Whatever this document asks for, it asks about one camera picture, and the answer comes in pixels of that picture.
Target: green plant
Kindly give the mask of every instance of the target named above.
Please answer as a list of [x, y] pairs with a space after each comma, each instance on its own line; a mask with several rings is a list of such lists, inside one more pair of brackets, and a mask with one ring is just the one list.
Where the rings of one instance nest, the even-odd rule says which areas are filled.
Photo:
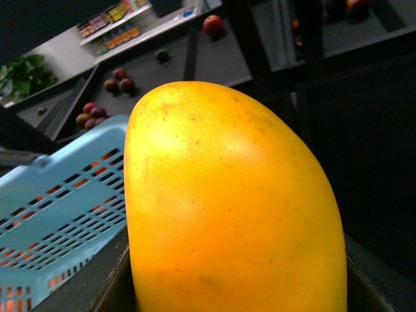
[[19, 57], [0, 69], [0, 92], [10, 85], [9, 101], [19, 101], [57, 81], [53, 72], [45, 68], [45, 57], [39, 54]]

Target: yellow mango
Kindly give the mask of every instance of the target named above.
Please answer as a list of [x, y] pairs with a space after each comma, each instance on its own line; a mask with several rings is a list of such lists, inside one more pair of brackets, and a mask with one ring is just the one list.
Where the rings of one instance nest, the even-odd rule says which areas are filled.
[[140, 312], [346, 312], [339, 210], [320, 164], [231, 88], [164, 84], [125, 141]]

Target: plastic crate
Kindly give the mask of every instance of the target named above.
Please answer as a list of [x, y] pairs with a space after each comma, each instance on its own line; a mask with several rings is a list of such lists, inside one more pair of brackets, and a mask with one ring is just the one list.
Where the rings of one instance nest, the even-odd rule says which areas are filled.
[[0, 312], [33, 309], [125, 226], [128, 119], [0, 178]]

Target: dark wall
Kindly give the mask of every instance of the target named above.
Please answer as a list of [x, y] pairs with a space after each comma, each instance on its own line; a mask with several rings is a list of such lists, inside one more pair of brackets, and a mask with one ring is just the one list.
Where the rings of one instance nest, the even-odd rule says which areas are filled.
[[0, 66], [117, 2], [117, 0], [1, 0]]

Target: white shelf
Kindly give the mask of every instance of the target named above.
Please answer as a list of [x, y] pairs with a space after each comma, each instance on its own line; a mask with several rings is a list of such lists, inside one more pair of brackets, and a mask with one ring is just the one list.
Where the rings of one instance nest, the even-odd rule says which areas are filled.
[[[195, 18], [197, 15], [201, 14], [200, 12], [202, 10], [201, 6], [202, 6], [202, 1], [198, 0], [196, 1], [194, 5], [186, 6], [185, 8], [179, 9], [175, 13], [167, 16], [168, 20], [162, 25], [155, 27], [149, 31], [146, 31], [143, 34], [139, 35], [137, 38], [134, 38], [124, 44], [121, 44], [118, 47], [114, 48], [113, 50], [97, 57], [94, 62], [94, 65], [100, 63], [103, 60], [109, 59], [117, 55], [118, 53], [125, 51], [133, 46], [141, 44], [142, 42], [145, 42], [146, 40], [153, 38], [154, 36], [157, 36], [158, 34], [161, 34], [171, 29], [172, 27], [178, 26], [179, 24], [182, 24], [185, 21]], [[192, 14], [187, 17], [184, 17], [183, 16], [184, 12], [192, 8], [193, 8]]]
[[110, 30], [112, 30], [114, 28], [116, 28], [117, 26], [120, 26], [121, 24], [127, 22], [131, 18], [133, 18], [135, 16], [138, 16], [139, 14], [149, 10], [150, 8], [151, 8], [151, 4], [148, 3], [144, 6], [142, 6], [141, 8], [139, 8], [138, 10], [133, 11], [132, 13], [127, 13], [122, 19], [119, 19], [115, 23], [108, 24], [106, 27], [100, 29], [99, 31], [96, 31], [94, 34], [86, 37], [85, 39], [82, 39], [81, 42], [79, 43], [79, 45], [83, 46], [83, 45], [91, 42], [92, 40], [102, 36], [103, 34], [109, 32]]

